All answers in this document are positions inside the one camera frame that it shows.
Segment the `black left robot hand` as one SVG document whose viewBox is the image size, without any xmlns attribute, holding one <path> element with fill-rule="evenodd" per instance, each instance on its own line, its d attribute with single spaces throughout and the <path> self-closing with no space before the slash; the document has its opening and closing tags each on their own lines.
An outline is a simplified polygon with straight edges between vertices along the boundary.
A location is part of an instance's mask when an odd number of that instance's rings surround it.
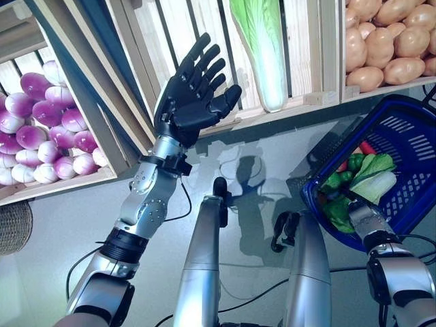
<svg viewBox="0 0 436 327">
<path fill-rule="evenodd" d="M 159 136 L 169 136 L 188 149 L 200 131 L 216 125 L 238 103 L 242 89 L 233 84 L 223 94 L 215 91 L 224 84 L 221 72 L 225 60 L 218 58 L 220 47 L 203 33 L 169 79 L 157 104 L 154 127 Z"/>
</svg>

